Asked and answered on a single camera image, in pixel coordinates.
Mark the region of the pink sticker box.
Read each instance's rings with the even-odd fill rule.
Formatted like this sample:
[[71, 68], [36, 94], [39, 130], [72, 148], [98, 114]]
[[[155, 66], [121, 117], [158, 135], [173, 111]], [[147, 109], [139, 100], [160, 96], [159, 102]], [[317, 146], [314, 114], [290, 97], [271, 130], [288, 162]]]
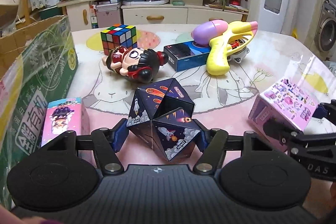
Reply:
[[272, 145], [284, 152], [286, 145], [281, 138], [266, 133], [266, 122], [274, 119], [291, 130], [303, 131], [317, 107], [318, 100], [313, 94], [283, 77], [256, 96], [248, 119]]

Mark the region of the pink blue small box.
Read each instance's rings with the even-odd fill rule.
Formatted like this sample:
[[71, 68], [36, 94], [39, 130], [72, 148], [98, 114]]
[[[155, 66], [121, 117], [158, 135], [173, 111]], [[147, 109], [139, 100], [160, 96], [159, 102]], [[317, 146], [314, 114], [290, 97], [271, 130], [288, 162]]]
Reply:
[[89, 116], [80, 97], [59, 99], [48, 104], [41, 146], [68, 130], [75, 131], [76, 135], [90, 134]]

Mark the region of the washing machine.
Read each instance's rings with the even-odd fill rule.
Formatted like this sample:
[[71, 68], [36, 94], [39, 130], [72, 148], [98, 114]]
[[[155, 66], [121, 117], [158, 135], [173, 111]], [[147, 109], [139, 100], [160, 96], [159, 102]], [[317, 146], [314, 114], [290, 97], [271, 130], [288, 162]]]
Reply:
[[304, 45], [322, 61], [332, 57], [335, 51], [335, 8], [328, 0], [317, 0]]

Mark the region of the cartoon doll figure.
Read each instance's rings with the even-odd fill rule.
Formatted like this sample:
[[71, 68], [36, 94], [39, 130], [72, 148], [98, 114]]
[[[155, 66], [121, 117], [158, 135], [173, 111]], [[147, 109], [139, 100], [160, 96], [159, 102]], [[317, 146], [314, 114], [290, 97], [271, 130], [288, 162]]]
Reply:
[[102, 58], [102, 63], [123, 78], [138, 83], [150, 83], [159, 68], [167, 64], [169, 57], [162, 51], [142, 48], [128, 50], [119, 46]]

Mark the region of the open cardboard box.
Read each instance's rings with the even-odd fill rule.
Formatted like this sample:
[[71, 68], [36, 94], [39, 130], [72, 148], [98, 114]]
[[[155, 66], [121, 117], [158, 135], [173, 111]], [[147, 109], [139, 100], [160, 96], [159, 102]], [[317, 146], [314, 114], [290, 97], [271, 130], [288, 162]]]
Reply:
[[40, 147], [47, 106], [67, 95], [77, 66], [67, 16], [1, 38], [1, 205], [7, 209], [7, 175]]

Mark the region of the rubiks cube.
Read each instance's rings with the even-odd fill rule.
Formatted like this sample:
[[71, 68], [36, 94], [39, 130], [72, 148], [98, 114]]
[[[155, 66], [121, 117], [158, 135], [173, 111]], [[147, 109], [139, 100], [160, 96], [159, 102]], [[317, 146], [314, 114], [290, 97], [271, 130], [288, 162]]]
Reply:
[[102, 47], [105, 55], [111, 50], [123, 46], [130, 50], [137, 48], [137, 30], [135, 26], [115, 24], [100, 32]]

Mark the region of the blue black medicine box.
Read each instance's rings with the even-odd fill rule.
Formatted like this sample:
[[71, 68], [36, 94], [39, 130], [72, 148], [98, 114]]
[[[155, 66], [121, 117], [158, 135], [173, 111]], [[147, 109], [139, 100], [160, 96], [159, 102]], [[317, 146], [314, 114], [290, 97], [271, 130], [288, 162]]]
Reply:
[[168, 64], [176, 71], [185, 71], [206, 64], [211, 48], [197, 44], [194, 40], [164, 46]]

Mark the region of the yellow pink water gun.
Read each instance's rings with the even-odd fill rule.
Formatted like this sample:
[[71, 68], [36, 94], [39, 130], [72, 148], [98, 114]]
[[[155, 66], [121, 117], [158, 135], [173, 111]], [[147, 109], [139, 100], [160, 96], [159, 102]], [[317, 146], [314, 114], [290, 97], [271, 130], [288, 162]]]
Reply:
[[207, 72], [212, 76], [228, 73], [230, 56], [239, 61], [246, 56], [247, 46], [256, 35], [258, 26], [257, 21], [227, 23], [221, 19], [197, 26], [191, 37], [197, 44], [210, 47], [206, 61]]

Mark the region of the pink storage box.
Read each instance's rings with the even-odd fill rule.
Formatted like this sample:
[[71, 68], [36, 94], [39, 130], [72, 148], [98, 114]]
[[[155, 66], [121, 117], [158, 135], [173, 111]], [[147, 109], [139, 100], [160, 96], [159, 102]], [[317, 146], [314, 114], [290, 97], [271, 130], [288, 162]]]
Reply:
[[114, 24], [121, 24], [121, 12], [118, 3], [96, 6], [98, 27], [111, 27]]

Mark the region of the cream tv cabinet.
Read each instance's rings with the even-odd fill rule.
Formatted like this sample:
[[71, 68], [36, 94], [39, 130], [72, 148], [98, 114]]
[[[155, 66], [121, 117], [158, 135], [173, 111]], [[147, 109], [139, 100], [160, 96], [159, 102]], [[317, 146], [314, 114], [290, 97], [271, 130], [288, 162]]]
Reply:
[[[90, 4], [105, 0], [66, 0], [57, 6], [68, 15], [72, 31], [92, 28]], [[216, 8], [216, 0], [169, 0], [164, 4], [136, 5], [121, 4], [121, 22], [123, 24], [201, 24], [213, 19], [227, 22], [246, 21], [248, 10], [226, 6]]]

